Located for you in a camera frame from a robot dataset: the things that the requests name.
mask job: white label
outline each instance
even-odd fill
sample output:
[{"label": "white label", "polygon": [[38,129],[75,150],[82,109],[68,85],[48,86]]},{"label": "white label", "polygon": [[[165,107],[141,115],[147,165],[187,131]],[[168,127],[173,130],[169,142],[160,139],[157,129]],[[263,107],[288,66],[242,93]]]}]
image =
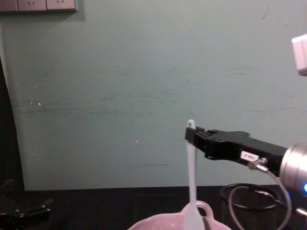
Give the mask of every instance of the white label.
[{"label": "white label", "polygon": [[256,160],[259,159],[259,156],[256,155],[256,154],[252,154],[250,152],[242,151],[241,152],[241,159],[244,159],[246,161],[256,161]]}]

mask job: gray cable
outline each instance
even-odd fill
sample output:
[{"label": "gray cable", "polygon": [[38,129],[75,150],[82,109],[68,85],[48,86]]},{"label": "gray cable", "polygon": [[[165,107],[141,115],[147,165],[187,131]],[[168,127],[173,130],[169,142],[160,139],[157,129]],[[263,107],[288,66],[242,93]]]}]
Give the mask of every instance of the gray cable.
[{"label": "gray cable", "polygon": [[[292,203],[291,203],[291,199],[290,199],[290,196],[286,190],[286,188],[284,187],[284,185],[280,182],[280,180],[270,171],[266,171],[266,173],[274,179],[274,181],[280,186],[280,189],[282,190],[283,192],[283,195],[285,197],[285,200],[286,200],[286,205],[287,205],[287,213],[286,213],[286,216],[284,218],[284,221],[282,222],[282,224],[277,228],[277,230],[282,230],[284,229],[284,227],[286,227],[286,225],[288,224],[290,218],[291,218],[291,214],[292,214]],[[233,209],[233,196],[235,194],[235,192],[238,190],[238,189],[242,189],[242,188],[248,188],[247,186],[238,186],[236,187],[235,189],[233,189],[229,195],[229,202],[228,202],[228,205],[229,205],[229,211],[230,211],[230,214],[234,220],[234,222],[236,223],[236,225],[239,227],[240,230],[245,230],[242,225],[239,223],[238,219],[236,218],[236,215],[235,215],[235,212],[234,212],[234,209]]]}]

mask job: wire mesh trash can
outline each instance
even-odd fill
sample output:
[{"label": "wire mesh trash can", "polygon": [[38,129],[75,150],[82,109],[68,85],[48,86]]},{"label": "wire mesh trash can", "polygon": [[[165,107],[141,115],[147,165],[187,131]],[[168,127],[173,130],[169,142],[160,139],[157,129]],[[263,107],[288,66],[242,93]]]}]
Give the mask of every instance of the wire mesh trash can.
[{"label": "wire mesh trash can", "polygon": [[278,205],[281,200],[275,191],[254,184],[230,184],[220,190],[222,204],[222,223],[232,230],[239,230],[230,214],[228,199],[231,191],[238,186],[248,188],[238,189],[233,195],[233,208],[236,218],[247,230],[276,230]]}]

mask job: wall socket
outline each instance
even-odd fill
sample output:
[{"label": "wall socket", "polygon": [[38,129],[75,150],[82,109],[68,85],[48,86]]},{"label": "wall socket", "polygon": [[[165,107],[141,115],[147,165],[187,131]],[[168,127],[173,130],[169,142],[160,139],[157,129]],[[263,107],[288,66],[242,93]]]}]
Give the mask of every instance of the wall socket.
[{"label": "wall socket", "polygon": [[17,0],[0,0],[0,12],[18,11]]},{"label": "wall socket", "polygon": [[49,11],[77,11],[78,0],[47,0]]},{"label": "wall socket", "polygon": [[17,0],[18,11],[46,11],[46,0]]}]

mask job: plastic spoon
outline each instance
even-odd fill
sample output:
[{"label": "plastic spoon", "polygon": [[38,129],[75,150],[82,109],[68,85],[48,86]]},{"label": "plastic spoon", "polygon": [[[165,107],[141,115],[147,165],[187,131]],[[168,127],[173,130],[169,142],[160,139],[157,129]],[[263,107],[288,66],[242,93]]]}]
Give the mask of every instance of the plastic spoon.
[{"label": "plastic spoon", "polygon": [[[189,120],[188,127],[196,129],[195,121]],[[184,216],[184,230],[205,230],[205,225],[196,206],[196,152],[195,146],[187,143],[190,204]]]}]

